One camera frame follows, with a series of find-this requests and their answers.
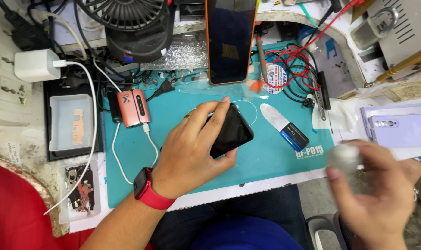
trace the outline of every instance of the fan grille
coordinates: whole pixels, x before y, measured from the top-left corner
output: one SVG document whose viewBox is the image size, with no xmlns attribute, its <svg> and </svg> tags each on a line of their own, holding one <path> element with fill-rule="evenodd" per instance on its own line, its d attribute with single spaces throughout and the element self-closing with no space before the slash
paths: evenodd
<svg viewBox="0 0 421 250">
<path fill-rule="evenodd" d="M 98 23 L 115 30 L 137 31 L 156 23 L 167 0 L 76 0 Z"/>
</svg>

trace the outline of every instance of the purple phone case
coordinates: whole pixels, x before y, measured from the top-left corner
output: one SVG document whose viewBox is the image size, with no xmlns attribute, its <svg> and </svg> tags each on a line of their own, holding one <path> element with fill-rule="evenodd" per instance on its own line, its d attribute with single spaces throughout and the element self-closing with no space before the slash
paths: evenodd
<svg viewBox="0 0 421 250">
<path fill-rule="evenodd" d="M 421 146 L 421 114 L 372 116 L 369 123 L 373 140 L 380 146 L 387 148 Z"/>
<path fill-rule="evenodd" d="M 409 114 L 419 114 L 421 113 L 421 103 L 419 104 L 405 104 L 405 105 L 393 105 L 393 106 L 380 106 L 380 107 L 367 107 L 367 108 L 360 108 L 362 112 L 363 122 L 365 124 L 365 131 L 369 138 L 373 139 L 373 135 L 371 133 L 371 126 L 369 124 L 369 119 L 372 115 L 368 116 L 368 111 L 372 110 L 380 110 L 380 109 L 408 109 L 412 108 L 412 112 L 408 113 L 399 113 L 397 115 L 409 115 Z"/>
</svg>

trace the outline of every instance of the teal silicone repair mat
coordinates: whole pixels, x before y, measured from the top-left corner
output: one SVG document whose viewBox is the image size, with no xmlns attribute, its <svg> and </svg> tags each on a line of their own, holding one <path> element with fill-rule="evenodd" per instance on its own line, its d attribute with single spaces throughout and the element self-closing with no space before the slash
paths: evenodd
<svg viewBox="0 0 421 250">
<path fill-rule="evenodd" d="M 265 50 L 280 49 L 283 43 L 265 45 Z M 145 91 L 148 98 L 154 89 Z M 169 131 L 198 104 L 210 100 L 221 100 L 224 96 L 185 94 L 167 92 L 149 101 L 152 117 L 150 136 L 158 149 L 162 147 Z M 326 153 L 334 146 L 329 129 L 312 128 L 312 108 L 303 108 L 302 103 L 292 101 L 284 94 L 269 95 L 269 99 L 254 98 L 251 102 L 258 110 L 257 121 L 251 126 L 254 139 L 242 145 L 237 153 L 237 163 L 230 170 L 209 181 L 191 193 L 212 190 L 232 185 L 259 181 L 293 173 L 300 173 L 324 167 Z M 292 146 L 263 117 L 260 105 L 267 103 L 276 108 L 286 119 L 294 123 L 310 140 L 303 149 L 304 155 L 297 154 Z M 255 120 L 254 107 L 245 101 L 236 102 L 241 114 L 250 124 Z M 107 196 L 110 208 L 116 207 L 132 191 L 123 178 L 112 152 L 112 141 L 116 130 L 109 112 L 104 112 L 107 166 Z M 127 178 L 132 181 L 145 166 L 151 166 L 155 150 L 142 127 L 124 128 L 121 124 L 115 142 L 115 151 Z"/>
</svg>

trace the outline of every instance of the red smartwatch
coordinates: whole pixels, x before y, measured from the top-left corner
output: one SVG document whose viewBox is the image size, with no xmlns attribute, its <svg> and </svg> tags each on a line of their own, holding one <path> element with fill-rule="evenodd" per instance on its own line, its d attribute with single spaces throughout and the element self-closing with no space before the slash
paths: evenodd
<svg viewBox="0 0 421 250">
<path fill-rule="evenodd" d="M 141 169 L 133 181 L 135 199 L 144 202 L 149 207 L 166 210 L 172 206 L 176 199 L 164 198 L 152 189 L 152 170 L 153 168 L 148 167 Z"/>
</svg>

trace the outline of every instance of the blue shirt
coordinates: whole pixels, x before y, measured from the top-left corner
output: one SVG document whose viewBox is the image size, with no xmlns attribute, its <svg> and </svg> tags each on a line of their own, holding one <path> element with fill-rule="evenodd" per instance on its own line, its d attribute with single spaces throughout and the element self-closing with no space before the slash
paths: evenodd
<svg viewBox="0 0 421 250">
<path fill-rule="evenodd" d="M 302 250 L 278 224 L 257 218 L 239 217 L 206 228 L 190 250 Z"/>
</svg>

